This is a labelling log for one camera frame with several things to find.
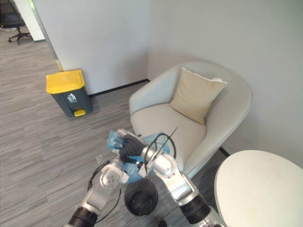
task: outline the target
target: beige cushion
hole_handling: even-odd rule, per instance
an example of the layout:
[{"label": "beige cushion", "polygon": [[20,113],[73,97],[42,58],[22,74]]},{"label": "beige cushion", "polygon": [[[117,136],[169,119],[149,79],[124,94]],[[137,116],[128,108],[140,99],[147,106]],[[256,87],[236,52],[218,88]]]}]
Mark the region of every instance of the beige cushion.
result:
[{"label": "beige cushion", "polygon": [[212,102],[226,84],[221,79],[207,79],[182,68],[178,88],[170,106],[195,122],[204,124]]},{"label": "beige cushion", "polygon": [[164,132],[170,135],[176,127],[178,129],[172,136],[177,149],[178,167],[183,170],[193,150],[202,142],[206,135],[205,125],[198,124],[184,117],[169,104],[153,105],[135,112],[131,117],[134,131],[137,134],[148,136]]}]

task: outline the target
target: black cup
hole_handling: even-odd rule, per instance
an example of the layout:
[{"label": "black cup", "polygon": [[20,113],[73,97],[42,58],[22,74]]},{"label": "black cup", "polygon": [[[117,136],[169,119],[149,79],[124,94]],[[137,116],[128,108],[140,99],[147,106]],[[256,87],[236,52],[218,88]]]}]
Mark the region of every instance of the black cup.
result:
[{"label": "black cup", "polygon": [[158,191],[152,182],[141,179],[128,185],[124,194],[124,202],[132,214],[148,215],[157,206]]}]

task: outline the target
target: pillow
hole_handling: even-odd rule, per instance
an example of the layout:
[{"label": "pillow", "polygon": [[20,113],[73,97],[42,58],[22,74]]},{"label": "pillow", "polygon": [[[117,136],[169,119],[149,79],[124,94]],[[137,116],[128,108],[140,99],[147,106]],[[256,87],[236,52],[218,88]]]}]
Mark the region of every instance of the pillow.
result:
[{"label": "pillow", "polygon": [[220,78],[207,79],[182,68],[178,88],[169,105],[193,121],[204,124],[212,102],[226,84]]}]

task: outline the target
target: metal arm segment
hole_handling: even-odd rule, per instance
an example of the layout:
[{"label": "metal arm segment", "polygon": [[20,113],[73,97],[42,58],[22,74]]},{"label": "metal arm segment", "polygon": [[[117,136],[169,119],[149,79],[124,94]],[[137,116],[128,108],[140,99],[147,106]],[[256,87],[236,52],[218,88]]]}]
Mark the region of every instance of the metal arm segment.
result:
[{"label": "metal arm segment", "polygon": [[63,227],[93,227],[95,225],[113,189],[128,180],[128,175],[121,170],[122,164],[119,159],[114,159],[103,167],[99,181],[88,191],[68,225]]},{"label": "metal arm segment", "polygon": [[194,227],[227,227],[215,210],[210,207],[189,177],[179,171],[176,160],[167,154],[159,154],[153,148],[143,149],[147,168],[164,182],[174,201],[180,206],[189,223]]}]

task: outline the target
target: gray carpet floor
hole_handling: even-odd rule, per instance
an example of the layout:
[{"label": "gray carpet floor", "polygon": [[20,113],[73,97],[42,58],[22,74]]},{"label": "gray carpet floor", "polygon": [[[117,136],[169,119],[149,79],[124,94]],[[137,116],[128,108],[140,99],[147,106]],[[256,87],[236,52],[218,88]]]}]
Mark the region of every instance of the gray carpet floor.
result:
[{"label": "gray carpet floor", "polygon": [[[106,149],[109,130],[132,130],[128,99],[144,84],[96,96],[93,113],[68,118],[45,92],[45,75],[58,72],[47,43],[29,38],[21,39],[21,45],[8,43],[15,33],[0,32],[0,226],[60,227],[85,196],[87,182],[98,166],[96,157],[113,157]],[[224,160],[216,152],[193,178],[214,207],[214,176]],[[123,186],[116,209],[96,226],[152,227],[162,218],[169,226],[189,226],[163,183],[155,176],[150,179],[159,192],[152,214],[130,214]],[[118,189],[103,214],[115,204],[117,194]]]}]

